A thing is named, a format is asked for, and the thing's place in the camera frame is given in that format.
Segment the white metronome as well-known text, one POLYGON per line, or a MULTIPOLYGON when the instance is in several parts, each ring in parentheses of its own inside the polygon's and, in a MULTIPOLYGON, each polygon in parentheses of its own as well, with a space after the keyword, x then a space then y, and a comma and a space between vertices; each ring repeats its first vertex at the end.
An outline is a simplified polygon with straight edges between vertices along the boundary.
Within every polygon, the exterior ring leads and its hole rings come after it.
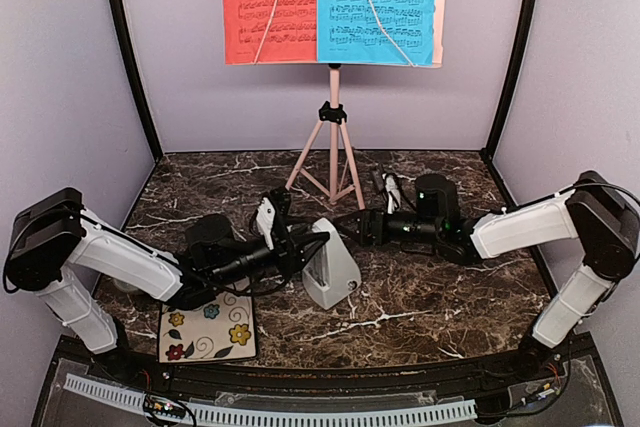
POLYGON ((322 309, 329 310, 360 286, 361 272, 328 219, 317 220, 312 232, 326 233, 329 240, 302 270, 302 283, 309 297, 322 309))

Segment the pink music stand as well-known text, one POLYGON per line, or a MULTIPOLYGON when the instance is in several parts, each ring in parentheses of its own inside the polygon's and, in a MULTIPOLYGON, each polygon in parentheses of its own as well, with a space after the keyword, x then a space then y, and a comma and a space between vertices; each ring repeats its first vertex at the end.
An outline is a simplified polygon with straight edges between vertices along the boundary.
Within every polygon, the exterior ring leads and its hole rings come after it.
MULTIPOLYGON (((432 67, 439 68, 443 62, 443 30, 446 0, 438 0, 442 10, 437 15, 437 39, 439 62, 432 67)), ((365 205, 359 175, 350 141, 347 115, 340 103, 340 68, 344 64, 320 63, 329 68, 329 99, 319 110, 319 119, 314 126, 287 182, 291 187, 298 176, 304 176, 315 185, 331 202, 353 193, 358 205, 365 205)))

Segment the blue sheet music paper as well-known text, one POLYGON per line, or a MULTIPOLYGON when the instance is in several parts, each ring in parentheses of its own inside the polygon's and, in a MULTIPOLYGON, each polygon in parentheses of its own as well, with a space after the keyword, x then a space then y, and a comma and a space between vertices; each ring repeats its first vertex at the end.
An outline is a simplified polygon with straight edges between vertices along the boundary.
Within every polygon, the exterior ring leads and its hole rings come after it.
POLYGON ((320 63, 432 67, 438 0, 317 0, 320 63))

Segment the red sheet music paper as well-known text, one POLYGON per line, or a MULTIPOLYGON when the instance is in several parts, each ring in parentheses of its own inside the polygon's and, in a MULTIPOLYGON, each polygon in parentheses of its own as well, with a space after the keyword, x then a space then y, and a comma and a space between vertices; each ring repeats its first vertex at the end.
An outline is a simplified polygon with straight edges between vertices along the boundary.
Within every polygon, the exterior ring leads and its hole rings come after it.
POLYGON ((317 61, 317 0, 223 0, 225 63, 317 61))

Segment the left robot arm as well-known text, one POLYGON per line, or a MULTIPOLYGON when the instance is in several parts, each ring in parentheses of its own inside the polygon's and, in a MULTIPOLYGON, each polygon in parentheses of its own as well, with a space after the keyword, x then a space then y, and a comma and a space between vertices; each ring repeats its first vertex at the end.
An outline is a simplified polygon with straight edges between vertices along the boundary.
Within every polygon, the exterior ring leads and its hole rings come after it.
POLYGON ((84 206, 81 193, 64 188, 21 211, 14 219, 2 269, 8 294, 38 296, 70 328, 120 383, 141 374, 140 359, 125 347, 116 320, 97 304, 72 269, 81 266, 122 281, 151 298, 192 310, 225 292, 257 297, 249 284, 275 269, 284 283, 302 271, 328 245, 320 227, 288 219, 287 193, 263 196, 255 213, 260 236, 240 241, 222 214, 200 218, 186 232, 183 254, 153 248, 101 220, 84 206))

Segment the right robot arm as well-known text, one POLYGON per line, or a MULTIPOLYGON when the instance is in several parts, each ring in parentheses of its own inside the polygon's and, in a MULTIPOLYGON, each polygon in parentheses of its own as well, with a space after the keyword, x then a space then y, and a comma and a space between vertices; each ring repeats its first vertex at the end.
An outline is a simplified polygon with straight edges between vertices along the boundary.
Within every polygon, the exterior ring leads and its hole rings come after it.
POLYGON ((545 197, 477 218, 462 216, 456 184, 443 175, 424 174, 414 189, 408 210, 400 210, 405 195, 394 186, 385 192, 387 209, 338 217, 337 230, 361 246, 424 244, 461 266, 558 240, 580 241, 580 265, 533 322, 532 342, 511 357, 510 371, 521 381, 547 367, 547 349, 561 344, 639 262, 639 199, 595 171, 545 197))

